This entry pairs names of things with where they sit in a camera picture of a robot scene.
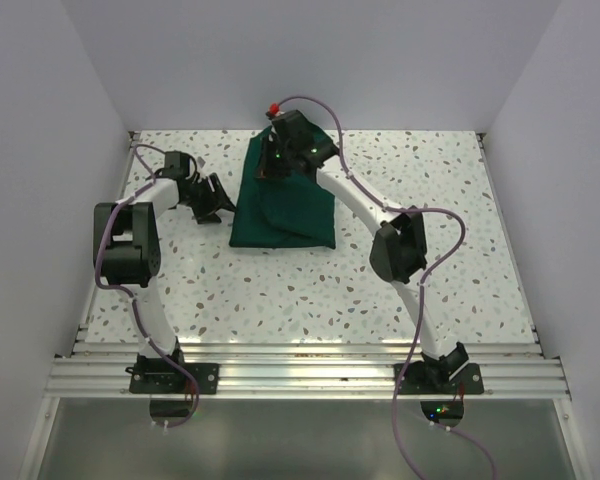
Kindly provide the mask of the green surgical drape cloth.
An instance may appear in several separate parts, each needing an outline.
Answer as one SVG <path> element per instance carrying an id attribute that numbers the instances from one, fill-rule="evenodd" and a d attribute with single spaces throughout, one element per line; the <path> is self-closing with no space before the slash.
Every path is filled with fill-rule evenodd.
<path id="1" fill-rule="evenodd" d="M 266 128 L 249 141 L 229 246 L 334 249 L 332 194 L 296 173 L 282 180 L 256 176 L 261 146 L 270 131 Z"/>

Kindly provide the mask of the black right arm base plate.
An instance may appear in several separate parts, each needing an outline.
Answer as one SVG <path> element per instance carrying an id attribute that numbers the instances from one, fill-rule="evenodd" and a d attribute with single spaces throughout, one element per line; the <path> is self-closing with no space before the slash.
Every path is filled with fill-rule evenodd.
<path id="1" fill-rule="evenodd" d="M 436 373 L 424 361 L 410 363 L 400 376 L 403 363 L 393 365 L 394 380 L 400 381 L 399 395 L 481 395 L 485 393 L 480 366 L 467 363 L 458 373 L 449 377 Z"/>

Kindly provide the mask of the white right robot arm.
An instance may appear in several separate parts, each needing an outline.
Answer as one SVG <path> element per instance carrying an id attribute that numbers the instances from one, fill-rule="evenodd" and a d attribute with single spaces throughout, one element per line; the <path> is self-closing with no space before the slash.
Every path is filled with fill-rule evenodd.
<path id="1" fill-rule="evenodd" d="M 420 344 L 422 359 L 415 363 L 413 375 L 434 391 L 450 391 L 460 382 L 469 357 L 461 343 L 445 340 L 430 322 L 425 285 L 440 263 L 427 261 L 424 225 L 426 213 L 448 212 L 390 202 L 348 166 L 343 143 L 319 135 L 300 111 L 283 112 L 274 104 L 266 116 L 271 131 L 261 147 L 258 174 L 271 179 L 300 174 L 340 200 L 363 222 L 372 236 L 371 269 L 395 289 L 416 327 L 414 341 Z"/>

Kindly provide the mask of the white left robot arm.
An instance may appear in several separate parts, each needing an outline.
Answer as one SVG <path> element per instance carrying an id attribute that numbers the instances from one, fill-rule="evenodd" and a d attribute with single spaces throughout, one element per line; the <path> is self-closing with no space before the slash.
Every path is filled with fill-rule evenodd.
<path id="1" fill-rule="evenodd" d="M 234 213 L 236 206 L 218 175 L 206 173 L 192 155 L 166 151 L 163 159 L 163 166 L 150 169 L 133 193 L 94 207 L 93 262 L 96 286 L 129 304 L 138 337 L 137 363 L 142 369 L 155 366 L 153 381 L 173 393 L 187 383 L 188 369 L 157 284 L 162 265 L 157 220 L 184 206 L 199 224 L 219 223 L 219 212 Z"/>

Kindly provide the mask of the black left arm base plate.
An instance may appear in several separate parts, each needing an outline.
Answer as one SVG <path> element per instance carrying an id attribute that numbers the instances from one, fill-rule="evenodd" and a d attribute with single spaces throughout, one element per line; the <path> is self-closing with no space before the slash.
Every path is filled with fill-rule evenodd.
<path id="1" fill-rule="evenodd" d="M 196 380 L 196 392 L 215 395 L 220 378 L 220 365 L 216 363 L 186 363 L 182 367 Z M 129 392 L 132 394 L 192 394 L 189 378 L 169 365 L 141 367 L 138 363 L 125 368 L 131 376 Z"/>

